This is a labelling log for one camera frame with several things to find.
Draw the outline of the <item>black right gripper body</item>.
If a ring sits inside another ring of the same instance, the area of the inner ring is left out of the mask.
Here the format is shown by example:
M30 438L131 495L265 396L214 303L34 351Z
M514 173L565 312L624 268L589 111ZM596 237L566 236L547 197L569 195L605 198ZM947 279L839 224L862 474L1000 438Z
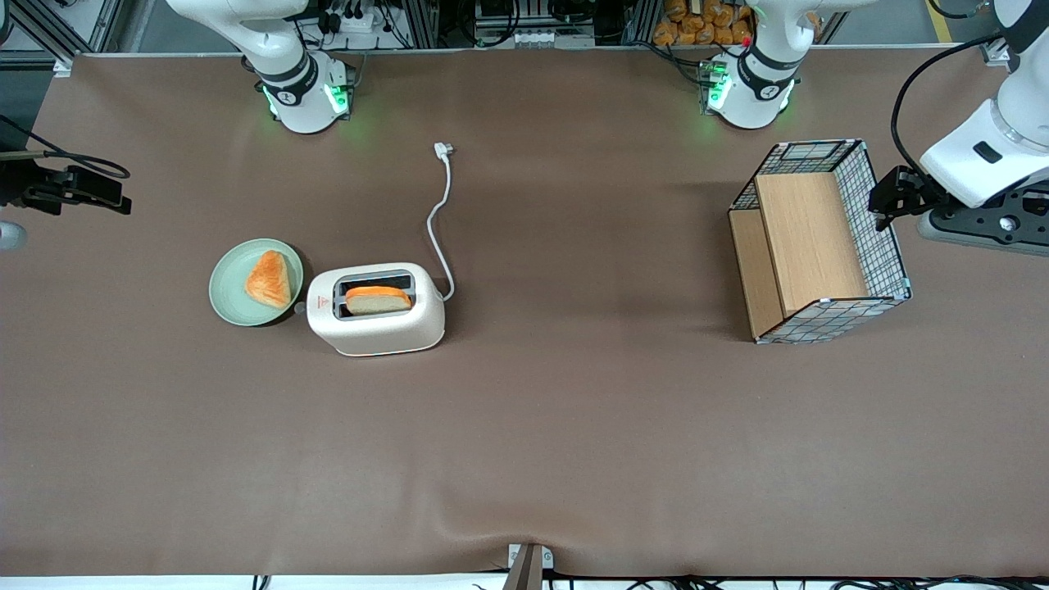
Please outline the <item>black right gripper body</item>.
M119 204L121 199L126 199L120 182L106 178L82 166L52 170L31 160L3 161L1 205L22 207L23 197L53 199L62 202L63 206L93 206L95 199Z

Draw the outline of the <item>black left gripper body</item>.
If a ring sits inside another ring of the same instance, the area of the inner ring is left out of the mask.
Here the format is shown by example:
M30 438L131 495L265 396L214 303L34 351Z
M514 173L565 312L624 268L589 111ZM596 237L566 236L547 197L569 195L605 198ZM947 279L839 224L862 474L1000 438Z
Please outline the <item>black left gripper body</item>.
M944 204L940 184L921 170L897 166L889 172L889 217L920 216Z

